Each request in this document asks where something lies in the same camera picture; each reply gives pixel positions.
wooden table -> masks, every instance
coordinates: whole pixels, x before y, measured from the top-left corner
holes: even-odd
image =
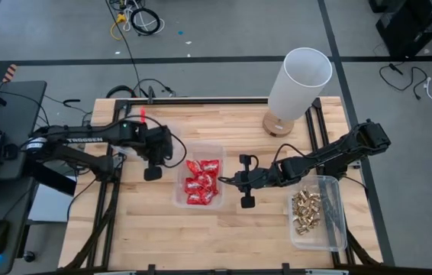
[[[349,131],[343,106],[339,97],[323,97],[321,102],[333,142]],[[113,109],[114,99],[98,99],[92,124],[110,123]],[[223,145],[227,152],[225,176],[242,170],[238,161],[242,153],[257,155],[260,166],[268,167],[282,143],[293,144],[305,153],[311,151],[304,116],[295,122],[287,137],[265,133],[265,104],[148,105],[146,111],[148,116],[176,128],[183,141]],[[318,121],[313,116],[319,136]],[[87,144],[85,151],[100,156],[106,147]],[[293,150],[284,149],[280,157],[293,155]],[[291,268],[333,266],[330,252],[304,251],[292,245],[287,228],[286,188],[254,190],[254,209],[240,207],[242,194],[232,186],[226,186],[224,204],[217,211],[179,209],[172,203],[176,169],[165,170],[163,178],[154,182],[143,180],[143,169],[144,163],[131,157],[124,164],[109,270],[146,270],[148,264],[156,264],[157,270],[279,269],[282,263],[290,263]],[[362,182],[359,170],[349,170],[348,176]],[[76,193],[92,180],[92,174],[81,176]],[[99,185],[93,185],[73,204],[59,266],[68,264],[90,235],[98,191]],[[340,192],[350,230],[372,257],[382,260],[364,189],[343,179]],[[103,244],[98,243],[96,264],[100,264]],[[340,259],[346,262],[344,254]]]

red candy wrapper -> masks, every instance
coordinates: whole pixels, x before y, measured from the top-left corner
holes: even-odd
[[[208,205],[212,199],[219,193],[218,191],[218,174],[219,160],[186,160],[188,169],[194,175],[193,178],[186,178],[184,190],[189,196],[187,204],[189,205]]]
[[[202,185],[202,188],[206,190],[211,190],[218,194],[216,178],[211,173],[202,172],[202,174],[197,177],[197,180]]]
[[[187,197],[187,204],[190,205],[201,205],[202,200],[201,200],[201,195],[199,194],[191,194]]]
[[[184,185],[185,193],[187,193],[189,195],[190,194],[196,194],[202,188],[203,188],[203,186],[198,180],[192,179],[192,178],[186,178],[185,179],[185,185]]]
[[[199,165],[199,162],[186,160],[185,163],[187,163],[188,169],[191,170],[194,176],[197,176],[202,172],[202,168],[201,165]]]
[[[203,190],[203,191],[201,192],[201,195],[200,195],[201,203],[202,203],[203,205],[208,205],[208,204],[210,204],[210,203],[211,203],[211,200],[214,198],[214,196],[216,196],[216,194],[214,194],[213,191],[211,191],[211,190],[209,190],[209,191]]]
[[[201,160],[201,169],[213,176],[217,176],[219,173],[219,160]]]

concrete floor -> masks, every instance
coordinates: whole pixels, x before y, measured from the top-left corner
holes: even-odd
[[[382,41],[375,29],[379,16],[367,0],[325,3],[342,57],[387,54],[384,47],[372,51]],[[166,21],[166,29],[151,37],[127,34],[138,58],[283,56],[296,47],[331,55],[315,0],[147,0],[147,7]],[[128,58],[124,43],[109,36],[111,25],[103,1],[2,1],[0,61]],[[432,41],[425,49],[432,55]],[[9,63],[0,63],[0,79]],[[385,65],[344,63],[343,68],[359,121],[380,122],[392,140],[391,149],[370,162],[395,264],[432,268],[432,101],[421,87],[422,100],[417,101],[411,89],[398,92],[387,86],[378,74]],[[432,62],[406,63],[401,66],[405,75],[411,66],[432,77]],[[141,78],[159,79],[183,96],[268,95],[279,67],[280,62],[137,66]],[[408,81],[396,73],[385,76],[399,86]],[[136,84],[131,65],[20,66],[19,80],[45,80],[47,95],[81,99],[79,107],[87,111],[113,86]],[[322,95],[342,96],[336,73]],[[55,124],[80,122],[82,117],[48,99],[44,108]],[[16,264],[11,273],[56,268],[64,230],[62,225],[33,227],[27,248],[37,250],[39,257],[32,264]],[[45,232],[48,245],[35,246]]]

wooden lamp base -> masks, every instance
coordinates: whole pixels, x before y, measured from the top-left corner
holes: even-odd
[[[294,121],[283,121],[270,111],[263,116],[263,129],[273,137],[281,138],[288,135],[294,128]]]

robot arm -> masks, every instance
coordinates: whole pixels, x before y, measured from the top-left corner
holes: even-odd
[[[148,129],[147,124],[125,119],[107,126],[51,126],[36,130],[26,143],[29,157],[37,161],[64,160],[74,166],[88,167],[101,180],[113,175],[112,156],[94,157],[66,144],[107,142],[131,147],[148,162],[145,180],[162,177],[160,166],[172,158],[172,134],[167,126]]]
[[[250,170],[251,157],[240,155],[240,162],[245,170],[236,172],[230,179],[220,178],[220,181],[234,185],[245,193],[241,199],[241,206],[252,208],[255,206],[255,198],[250,195],[251,189],[290,186],[301,181],[311,169],[320,166],[324,166],[326,175],[334,176],[339,180],[345,175],[348,164],[367,156],[380,154],[390,144],[391,141],[381,125],[367,120],[366,123],[354,127],[338,141],[308,155],[274,160],[269,169],[257,167]],[[291,147],[290,144],[283,144],[279,151],[285,145]]]

